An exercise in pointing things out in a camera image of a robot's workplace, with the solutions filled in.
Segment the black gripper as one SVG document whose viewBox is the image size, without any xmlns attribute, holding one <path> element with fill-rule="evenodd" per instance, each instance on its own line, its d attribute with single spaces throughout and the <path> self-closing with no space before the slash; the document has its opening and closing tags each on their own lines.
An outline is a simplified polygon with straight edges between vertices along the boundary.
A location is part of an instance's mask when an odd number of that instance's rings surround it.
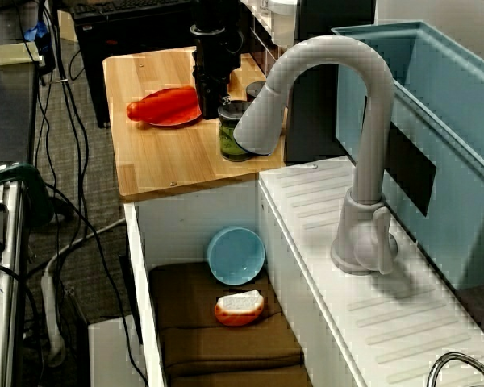
<svg viewBox="0 0 484 387">
<path fill-rule="evenodd" d="M 240 67 L 243 34 L 237 26 L 201 30 L 190 28 L 196 49 L 193 76 L 198 106 L 204 119 L 217 119 L 219 109 L 231 103 L 227 91 L 232 71 Z"/>
</svg>

